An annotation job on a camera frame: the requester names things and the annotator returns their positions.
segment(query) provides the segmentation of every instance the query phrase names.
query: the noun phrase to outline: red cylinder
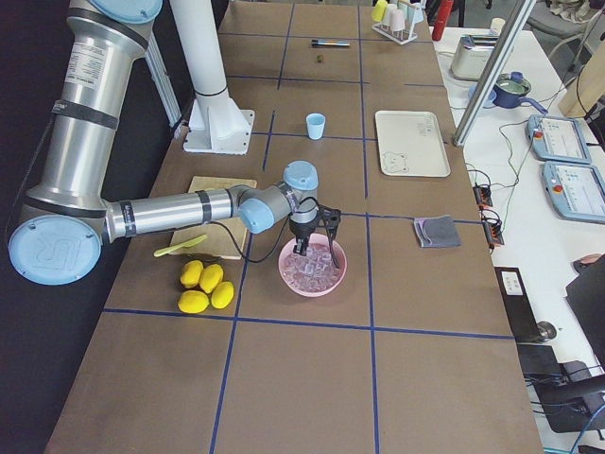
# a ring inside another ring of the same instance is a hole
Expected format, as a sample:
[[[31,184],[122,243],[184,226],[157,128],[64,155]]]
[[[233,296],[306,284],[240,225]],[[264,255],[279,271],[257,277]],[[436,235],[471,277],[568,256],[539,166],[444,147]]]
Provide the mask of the red cylinder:
[[[443,36],[443,29],[447,25],[447,20],[450,18],[452,6],[454,6],[454,0],[441,0],[439,10],[437,11],[437,20],[433,26],[433,41],[439,41],[441,36]]]

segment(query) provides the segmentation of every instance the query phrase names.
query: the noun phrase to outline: lemon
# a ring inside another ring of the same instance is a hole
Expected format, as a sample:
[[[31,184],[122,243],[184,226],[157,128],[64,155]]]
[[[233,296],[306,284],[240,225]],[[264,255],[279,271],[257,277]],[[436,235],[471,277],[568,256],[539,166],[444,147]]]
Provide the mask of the lemon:
[[[191,260],[185,263],[181,270],[181,284],[185,288],[193,288],[199,282],[199,277],[204,269],[204,265],[199,260]]]
[[[218,284],[223,280],[223,267],[217,263],[205,268],[199,278],[199,286],[206,293],[212,293]]]
[[[232,301],[234,295],[233,283],[229,281],[221,282],[212,292],[210,304],[215,309],[224,309]]]
[[[186,290],[179,298],[179,309],[186,314],[199,314],[209,304],[208,295],[199,290]]]

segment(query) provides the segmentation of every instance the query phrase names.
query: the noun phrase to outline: folded towel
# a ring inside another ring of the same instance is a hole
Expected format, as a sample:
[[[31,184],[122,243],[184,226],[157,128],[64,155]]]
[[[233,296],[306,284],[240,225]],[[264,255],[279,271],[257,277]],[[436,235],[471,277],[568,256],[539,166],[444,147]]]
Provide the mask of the folded towel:
[[[451,216],[415,218],[414,230],[423,248],[455,248],[462,244]]]

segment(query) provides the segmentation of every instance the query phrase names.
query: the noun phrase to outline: brown table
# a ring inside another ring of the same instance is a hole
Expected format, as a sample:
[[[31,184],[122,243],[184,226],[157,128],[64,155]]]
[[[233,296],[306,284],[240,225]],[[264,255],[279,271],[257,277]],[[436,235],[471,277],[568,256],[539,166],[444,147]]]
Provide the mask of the brown table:
[[[446,142],[454,122],[427,26],[399,46],[371,31],[370,12],[230,3],[219,39],[232,97],[256,111],[250,150],[191,155],[175,140],[152,191],[184,192],[195,175],[265,187],[307,160],[320,201],[344,212],[343,283],[305,299],[276,256],[227,261],[236,301],[187,316],[186,258],[152,257],[168,235],[133,239],[47,452],[542,452],[462,150],[446,145],[447,178],[379,170],[375,111],[434,112]],[[310,112],[327,117],[317,142]],[[462,245],[421,249],[413,217],[444,214]],[[251,255],[277,231],[253,236]]]

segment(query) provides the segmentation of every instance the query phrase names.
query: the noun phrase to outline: wooden cutting board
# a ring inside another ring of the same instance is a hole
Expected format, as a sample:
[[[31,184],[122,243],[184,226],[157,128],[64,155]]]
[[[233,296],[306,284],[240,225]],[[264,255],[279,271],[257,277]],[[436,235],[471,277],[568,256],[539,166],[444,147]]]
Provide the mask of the wooden cutting board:
[[[227,187],[244,184],[249,187],[256,187],[255,180],[244,180],[239,178],[216,178],[216,177],[193,177],[189,192],[200,190],[224,189]],[[240,250],[244,248],[246,241],[246,233],[248,230],[240,218],[223,219],[219,221],[231,230]],[[204,224],[196,227],[189,227],[179,230],[174,233],[170,241],[170,246],[179,244],[188,239],[206,234],[208,237],[200,244],[192,248],[178,249],[170,254],[203,254],[214,257],[222,257],[228,259],[239,259],[241,255],[234,247],[233,242],[227,232],[218,225]]]

